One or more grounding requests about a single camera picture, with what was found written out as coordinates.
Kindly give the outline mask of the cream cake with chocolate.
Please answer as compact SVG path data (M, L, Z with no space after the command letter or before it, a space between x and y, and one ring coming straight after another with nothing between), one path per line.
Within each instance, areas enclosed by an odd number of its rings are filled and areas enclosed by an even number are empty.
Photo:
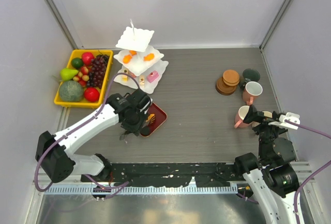
M145 87L145 76L144 75L140 75L139 76L139 86L141 88L144 88Z

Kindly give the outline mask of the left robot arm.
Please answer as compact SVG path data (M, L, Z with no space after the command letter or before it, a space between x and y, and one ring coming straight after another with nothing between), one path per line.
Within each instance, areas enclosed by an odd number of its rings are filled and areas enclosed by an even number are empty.
M100 154L78 155L76 151L103 130L120 124L124 134L138 136L148 118L152 99L140 89L125 96L112 94L96 111L74 125L52 135L42 133L36 160L52 183L70 175L91 176L104 182L110 178L110 162Z

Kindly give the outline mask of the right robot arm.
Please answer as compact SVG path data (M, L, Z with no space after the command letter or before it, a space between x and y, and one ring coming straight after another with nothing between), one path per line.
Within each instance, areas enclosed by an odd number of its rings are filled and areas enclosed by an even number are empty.
M254 105L246 108L235 127L257 123L253 131L259 137L259 154L236 157L235 176L246 180L252 189L266 223L304 223L297 192L299 179L291 166L296 159L293 143L281 137L289 129L298 129L300 116L273 112L267 117Z

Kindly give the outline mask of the orange fish cookie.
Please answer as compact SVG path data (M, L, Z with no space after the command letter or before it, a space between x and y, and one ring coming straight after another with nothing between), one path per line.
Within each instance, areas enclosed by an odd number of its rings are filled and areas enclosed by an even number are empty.
M154 53L150 53L146 56L144 56L144 61L152 61L155 58Z
M129 53L130 53L131 55L136 55L136 54L137 54L137 52L136 52L136 51L133 51L133 50L130 50Z
M155 120L156 120L156 116L155 116L155 114L150 114L150 115L148 116L146 122L147 122L149 125L151 125L151 124L153 124L153 123L155 122Z
M132 56L131 55L125 55L123 57L123 63L124 64L128 64L131 61L131 59L132 59Z

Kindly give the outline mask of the pink cake with cherry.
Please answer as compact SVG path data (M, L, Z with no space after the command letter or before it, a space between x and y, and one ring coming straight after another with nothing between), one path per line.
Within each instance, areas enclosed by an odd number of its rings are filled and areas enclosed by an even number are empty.
M147 76L147 81L149 83L154 82L157 78L159 77L159 73L157 71L152 71L148 76Z

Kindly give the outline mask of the metal tweezers tongs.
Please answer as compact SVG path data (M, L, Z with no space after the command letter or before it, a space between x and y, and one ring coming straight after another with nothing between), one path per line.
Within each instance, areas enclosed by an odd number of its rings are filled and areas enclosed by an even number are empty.
M151 129L151 133L152 133L152 125L153 124L151 124L151 125L149 125L146 121L145 121L145 123L143 124L143 126L142 126L142 128L144 127L144 126L149 126L150 127L150 129ZM124 133L122 133L121 135L120 135L120 140L124 140L125 139L125 137L127 136L127 135L129 135L129 131L124 131Z

